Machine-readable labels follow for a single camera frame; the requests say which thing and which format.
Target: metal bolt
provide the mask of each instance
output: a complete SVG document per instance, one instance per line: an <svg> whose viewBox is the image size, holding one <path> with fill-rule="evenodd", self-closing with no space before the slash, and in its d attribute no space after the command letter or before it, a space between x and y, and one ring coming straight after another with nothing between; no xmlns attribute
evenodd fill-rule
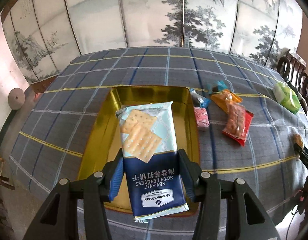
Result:
<svg viewBox="0 0 308 240"><path fill-rule="evenodd" d="M245 183L245 180L243 180L241 178L238 178L238 179L236 179L236 183L240 184L240 185L243 185Z"/></svg>
<svg viewBox="0 0 308 240"><path fill-rule="evenodd" d="M60 185L66 185L67 182L68 182L68 179L63 178L63 179L61 179L61 180L59 181L59 184L60 184Z"/></svg>
<svg viewBox="0 0 308 240"><path fill-rule="evenodd" d="M208 173L208 172L206 172L206 171L204 171L204 172L201 173L201 176L202 176L202 178L204 178L204 179L208 179L208 178L211 176L211 174Z"/></svg>
<svg viewBox="0 0 308 240"><path fill-rule="evenodd" d="M104 175L104 174L103 174L101 171L96 171L96 172L94 173L94 177L95 177L95 178L101 178L103 175Z"/></svg>

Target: table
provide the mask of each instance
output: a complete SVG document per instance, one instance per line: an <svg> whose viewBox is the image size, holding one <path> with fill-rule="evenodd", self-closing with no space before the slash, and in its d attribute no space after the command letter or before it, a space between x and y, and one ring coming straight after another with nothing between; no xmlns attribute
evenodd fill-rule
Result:
<svg viewBox="0 0 308 240"><path fill-rule="evenodd" d="M34 195L46 198L66 177L75 180L89 133L102 101L115 85L174 85L205 94L208 84L223 80L254 113L245 147L224 136L227 115L208 107L210 128L199 132L200 166L219 179L243 178L269 215L282 219L289 197L302 188L307 171L296 160L291 135L299 133L308 148L308 121L280 106L272 87L283 79L274 70L243 58L199 49L140 47L82 55L41 96L22 128L9 158L14 175ZM79 202L82 231L83 209ZM196 216L157 218L148 224L107 211L113 239L191 239ZM225 235L222 202L220 237Z"/></svg>

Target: green tissue package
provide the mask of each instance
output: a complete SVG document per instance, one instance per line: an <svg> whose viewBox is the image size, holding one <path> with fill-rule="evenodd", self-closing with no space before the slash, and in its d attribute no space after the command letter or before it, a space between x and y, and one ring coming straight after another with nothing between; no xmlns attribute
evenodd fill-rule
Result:
<svg viewBox="0 0 308 240"><path fill-rule="evenodd" d="M291 113L296 114L301 108L298 96L286 83L277 83L273 87L273 93L276 101Z"/></svg>

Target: round cardboard disc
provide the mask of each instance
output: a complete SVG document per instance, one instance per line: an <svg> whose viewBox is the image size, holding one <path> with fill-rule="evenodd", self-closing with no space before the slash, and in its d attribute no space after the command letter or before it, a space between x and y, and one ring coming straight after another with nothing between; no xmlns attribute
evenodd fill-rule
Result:
<svg viewBox="0 0 308 240"><path fill-rule="evenodd" d="M8 104L11 109L18 110L25 103L25 93L20 88L14 88L8 95Z"/></svg>

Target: yellow metal tray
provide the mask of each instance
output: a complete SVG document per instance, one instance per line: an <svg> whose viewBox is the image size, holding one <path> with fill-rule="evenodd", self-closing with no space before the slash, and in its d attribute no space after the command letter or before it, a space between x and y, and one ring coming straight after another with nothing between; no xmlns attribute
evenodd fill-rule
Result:
<svg viewBox="0 0 308 240"><path fill-rule="evenodd" d="M172 114L178 149L185 149L191 161L199 164L198 133L190 92L185 87L172 86L120 86L108 93L97 115L89 136L77 179L86 179L95 171L101 171L106 162L115 159L121 148L121 138L116 111L122 106L143 105L173 101ZM193 215L197 203L186 197L189 211L172 216ZM126 176L124 175L117 197L105 203L108 209L132 213Z"/></svg>

